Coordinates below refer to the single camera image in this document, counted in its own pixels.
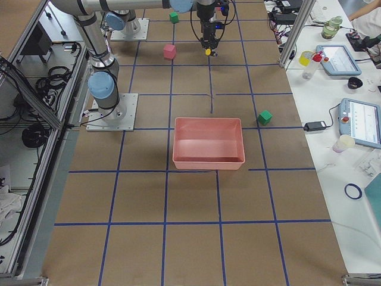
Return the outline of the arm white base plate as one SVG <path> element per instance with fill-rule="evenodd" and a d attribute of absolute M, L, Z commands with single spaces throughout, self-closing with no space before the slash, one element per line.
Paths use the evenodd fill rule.
<path fill-rule="evenodd" d="M 111 41 L 146 41 L 148 37 L 148 27 L 148 18 L 136 18 L 133 21 L 127 22 L 123 30 L 113 30 L 111 33 Z"/>
<path fill-rule="evenodd" d="M 136 110 L 138 107 L 138 94 L 119 94 L 119 104 L 111 110 L 98 108 L 93 100 L 92 108 L 98 109 L 89 115 L 90 123 L 86 124 L 88 132 L 133 132 L 135 127 Z"/>

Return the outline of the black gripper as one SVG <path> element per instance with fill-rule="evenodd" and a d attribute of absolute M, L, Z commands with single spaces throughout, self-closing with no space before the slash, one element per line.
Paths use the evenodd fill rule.
<path fill-rule="evenodd" d="M 216 30 L 222 30 L 223 23 L 220 21 L 201 21 L 202 38 L 200 39 L 201 45 L 205 49 L 216 49 L 220 41 L 216 37 Z"/>
<path fill-rule="evenodd" d="M 229 15 L 230 1 L 225 0 L 198 0 L 196 1 L 196 14 L 202 22 L 210 21 L 214 17 L 215 9 L 220 8 L 224 17 Z"/>

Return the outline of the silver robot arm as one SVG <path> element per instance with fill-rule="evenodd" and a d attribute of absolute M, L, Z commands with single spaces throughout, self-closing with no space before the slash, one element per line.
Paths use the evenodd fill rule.
<path fill-rule="evenodd" d="M 196 39 L 205 49 L 207 56 L 214 55 L 221 38 L 217 30 L 225 31 L 228 25 L 229 1 L 170 1 L 169 5 L 177 13 L 196 11 L 200 20 L 202 37 Z M 129 30 L 134 34 L 140 31 L 139 21 L 134 10 L 115 10 L 105 14 L 105 21 L 112 30 Z"/>
<path fill-rule="evenodd" d="M 90 62 L 96 72 L 110 67 L 118 68 L 117 60 L 110 51 L 110 46 L 97 26 L 97 12 L 110 13 L 117 17 L 126 15 L 134 19 L 134 11 L 139 9 L 172 8 L 177 13 L 196 11 L 200 20 L 202 37 L 198 42 L 205 49 L 208 57 L 216 56 L 216 49 L 221 38 L 216 31 L 225 31 L 228 25 L 229 4 L 233 1 L 52 1 L 60 11 L 73 17 L 77 29 L 90 53 Z"/>

